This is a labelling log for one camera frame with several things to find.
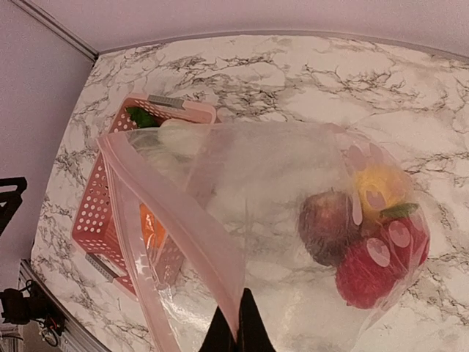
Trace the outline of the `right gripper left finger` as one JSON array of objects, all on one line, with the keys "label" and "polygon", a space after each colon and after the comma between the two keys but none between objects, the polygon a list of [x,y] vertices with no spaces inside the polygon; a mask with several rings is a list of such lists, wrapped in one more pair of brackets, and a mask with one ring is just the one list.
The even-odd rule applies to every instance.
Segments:
[{"label": "right gripper left finger", "polygon": [[200,352],[235,352],[237,346],[226,319],[218,307],[204,338]]}]

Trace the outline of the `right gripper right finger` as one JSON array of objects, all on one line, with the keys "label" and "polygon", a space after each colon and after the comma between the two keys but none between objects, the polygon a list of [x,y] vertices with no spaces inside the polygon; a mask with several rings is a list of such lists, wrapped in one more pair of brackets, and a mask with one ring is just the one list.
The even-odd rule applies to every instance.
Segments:
[{"label": "right gripper right finger", "polygon": [[265,329],[252,292],[245,288],[240,302],[237,350],[276,352]]}]

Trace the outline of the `clear zip top bag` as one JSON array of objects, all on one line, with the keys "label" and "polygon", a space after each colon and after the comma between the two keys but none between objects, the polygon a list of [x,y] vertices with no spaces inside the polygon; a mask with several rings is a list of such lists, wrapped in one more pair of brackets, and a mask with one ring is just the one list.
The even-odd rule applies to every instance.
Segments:
[{"label": "clear zip top bag", "polygon": [[[383,225],[400,218],[412,219],[429,235],[412,182],[405,202],[367,221],[355,173],[371,165],[402,168],[363,134],[301,122],[205,126],[210,131],[198,153],[181,155],[184,171],[177,174],[161,174],[141,154],[146,147],[164,147],[159,128],[98,140],[117,237],[156,348],[200,351],[218,307],[237,346],[240,302],[248,288],[276,351],[352,350],[423,265],[371,309],[348,306],[336,288],[339,265],[316,263],[300,239],[300,207],[311,195],[343,191],[360,226],[357,242],[382,239]],[[166,229],[159,249],[145,246],[141,203]]]}]

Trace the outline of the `red pepper front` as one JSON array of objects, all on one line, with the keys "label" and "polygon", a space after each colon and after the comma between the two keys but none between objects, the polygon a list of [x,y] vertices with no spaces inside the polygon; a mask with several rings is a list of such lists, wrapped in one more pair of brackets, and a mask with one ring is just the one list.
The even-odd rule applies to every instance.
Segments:
[{"label": "red pepper front", "polygon": [[346,250],[336,270],[336,288],[348,306],[371,309],[405,274],[384,240],[365,238]]}]

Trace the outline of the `red pepper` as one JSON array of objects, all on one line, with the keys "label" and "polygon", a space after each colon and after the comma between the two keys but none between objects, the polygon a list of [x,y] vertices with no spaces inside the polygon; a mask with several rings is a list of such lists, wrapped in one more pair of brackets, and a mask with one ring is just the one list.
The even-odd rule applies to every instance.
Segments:
[{"label": "red pepper", "polygon": [[417,227],[409,218],[388,221],[379,234],[391,254],[391,268],[401,279],[420,268],[429,254],[430,239],[425,229]]},{"label": "red pepper", "polygon": [[346,250],[336,270],[336,288],[348,306],[371,309],[405,274],[384,240],[365,238]]}]

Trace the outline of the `dark purple pepper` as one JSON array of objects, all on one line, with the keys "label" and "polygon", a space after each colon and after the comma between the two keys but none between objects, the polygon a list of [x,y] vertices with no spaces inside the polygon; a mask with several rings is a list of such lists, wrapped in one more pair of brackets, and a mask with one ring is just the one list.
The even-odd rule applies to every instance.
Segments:
[{"label": "dark purple pepper", "polygon": [[331,189],[307,197],[300,207],[298,233],[316,263],[338,266],[347,248],[360,238],[350,196]]}]

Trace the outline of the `yellow pepper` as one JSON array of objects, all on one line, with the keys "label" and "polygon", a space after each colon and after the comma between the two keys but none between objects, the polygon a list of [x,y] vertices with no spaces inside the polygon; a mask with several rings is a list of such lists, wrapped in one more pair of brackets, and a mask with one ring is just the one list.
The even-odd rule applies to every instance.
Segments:
[{"label": "yellow pepper", "polygon": [[354,176],[363,219],[376,221],[382,210],[405,202],[412,192],[410,178],[400,168],[371,165]]}]

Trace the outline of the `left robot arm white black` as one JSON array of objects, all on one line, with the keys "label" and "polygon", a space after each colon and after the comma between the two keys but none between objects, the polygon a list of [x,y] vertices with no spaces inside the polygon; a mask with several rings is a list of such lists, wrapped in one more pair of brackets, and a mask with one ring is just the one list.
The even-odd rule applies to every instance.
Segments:
[{"label": "left robot arm white black", "polygon": [[22,193],[26,190],[27,185],[28,183],[25,177],[8,177],[1,179],[1,235],[21,206],[23,202]]}]

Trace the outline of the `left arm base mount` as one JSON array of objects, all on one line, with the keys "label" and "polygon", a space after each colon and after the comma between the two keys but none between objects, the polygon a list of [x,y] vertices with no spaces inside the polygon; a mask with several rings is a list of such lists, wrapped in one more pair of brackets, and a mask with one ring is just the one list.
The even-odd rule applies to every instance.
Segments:
[{"label": "left arm base mount", "polygon": [[28,279],[21,289],[7,288],[1,291],[1,305],[4,323],[27,325],[35,322],[40,327],[43,341],[51,347],[59,346],[65,315],[36,281]]}]

